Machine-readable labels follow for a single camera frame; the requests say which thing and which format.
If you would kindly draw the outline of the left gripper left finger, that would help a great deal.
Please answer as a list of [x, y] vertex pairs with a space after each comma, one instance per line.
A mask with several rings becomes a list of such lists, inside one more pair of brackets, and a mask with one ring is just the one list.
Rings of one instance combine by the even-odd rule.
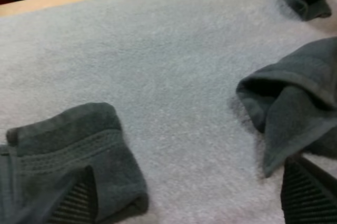
[[64, 180], [64, 192], [52, 207], [48, 223], [95, 223], [96, 183], [90, 166], [74, 170]]

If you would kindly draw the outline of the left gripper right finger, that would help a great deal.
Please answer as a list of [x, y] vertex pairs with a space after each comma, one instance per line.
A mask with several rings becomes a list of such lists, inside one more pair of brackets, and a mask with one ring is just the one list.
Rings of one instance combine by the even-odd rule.
[[288, 158], [281, 206], [285, 223], [336, 224], [336, 178], [304, 157]]

